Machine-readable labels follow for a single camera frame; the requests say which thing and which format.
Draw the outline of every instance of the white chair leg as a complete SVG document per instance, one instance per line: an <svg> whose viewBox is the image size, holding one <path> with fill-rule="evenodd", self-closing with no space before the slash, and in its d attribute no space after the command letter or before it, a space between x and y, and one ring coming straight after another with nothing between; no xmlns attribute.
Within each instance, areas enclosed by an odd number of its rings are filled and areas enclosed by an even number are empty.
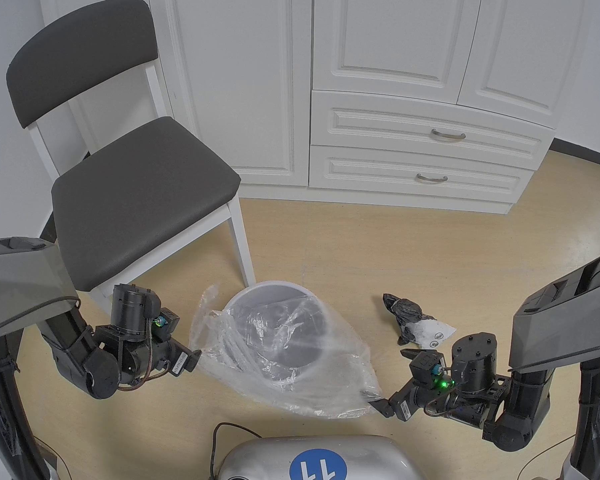
<svg viewBox="0 0 600 480"><path fill-rule="evenodd" d="M253 263L251 263L251 254L249 252L249 245L247 244L247 233L244 231L244 222L242 221L242 212L240 210L240 200L238 199L238 196L236 195L231 199L231 201L227 203L227 206L229 206L229 213L231 213L229 229L231 229L235 250L238 254L238 263L240 263L244 285L251 286L256 284L256 274L253 272Z"/></svg>
<svg viewBox="0 0 600 480"><path fill-rule="evenodd" d="M106 296L99 286L89 292L89 297L100 306L107 315L111 314L111 296Z"/></svg>

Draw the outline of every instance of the blue circle logo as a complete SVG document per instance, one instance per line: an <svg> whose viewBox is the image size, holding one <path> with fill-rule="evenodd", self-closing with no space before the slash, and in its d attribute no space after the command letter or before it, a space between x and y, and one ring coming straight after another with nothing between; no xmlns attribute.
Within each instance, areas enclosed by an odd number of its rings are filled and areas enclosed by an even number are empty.
<svg viewBox="0 0 600 480"><path fill-rule="evenodd" d="M315 448L300 453L289 468L291 480L345 480L347 464L336 452Z"/></svg>

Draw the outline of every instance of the clear plastic bag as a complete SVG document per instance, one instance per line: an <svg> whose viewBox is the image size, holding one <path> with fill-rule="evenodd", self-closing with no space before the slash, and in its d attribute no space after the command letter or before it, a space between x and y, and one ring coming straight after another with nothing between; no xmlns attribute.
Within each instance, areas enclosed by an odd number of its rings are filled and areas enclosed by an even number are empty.
<svg viewBox="0 0 600 480"><path fill-rule="evenodd" d="M374 412L382 398L369 347L315 297L212 311L217 288L203 295L190 347L197 368L259 402L327 419Z"/></svg>

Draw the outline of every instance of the wooden floor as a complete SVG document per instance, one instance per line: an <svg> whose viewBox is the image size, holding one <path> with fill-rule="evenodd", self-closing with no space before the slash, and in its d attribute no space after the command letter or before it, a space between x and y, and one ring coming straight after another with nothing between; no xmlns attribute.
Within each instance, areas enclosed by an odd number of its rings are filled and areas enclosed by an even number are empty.
<svg viewBox="0 0 600 480"><path fill-rule="evenodd" d="M258 280L303 284L337 309L371 347L385 396L410 375L382 293L416 301L455 326L454 338L495 333L498 370L505 373L511 320L522 300L600 255L600 166L554 152L507 216L268 200L242 200L242 210ZM175 336L186 342L209 285L220 286L218 308L242 288L226 224L137 284L155 290L181 316ZM83 300L90 324L107 323ZM441 347L445 354L454 338ZM580 383L577 365L559 369L544 424L526 449L509 454L481 441L475 429L422 412L408 423L380 414L345 421L296 417L254 403L201 372L94 401L58 375L35 328L25 332L18 363L31 426L64 457L73 480L207 480L211 433L220 421L264 436L379 434L398 442L429 480L515 480L533 455L575 432ZM247 438L224 429L218 457ZM545 453L523 478L556 478L569 446Z"/></svg>

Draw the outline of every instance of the cabinet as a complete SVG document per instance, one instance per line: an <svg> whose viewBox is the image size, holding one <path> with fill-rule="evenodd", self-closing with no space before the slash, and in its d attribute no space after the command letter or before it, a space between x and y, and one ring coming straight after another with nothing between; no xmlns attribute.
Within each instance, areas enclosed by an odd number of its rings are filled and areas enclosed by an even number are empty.
<svg viewBox="0 0 600 480"><path fill-rule="evenodd" d="M41 0L46 21L92 1ZM551 144L592 0L146 1L169 110L242 196L506 213ZM73 102L83 134L152 119L140 80Z"/></svg>

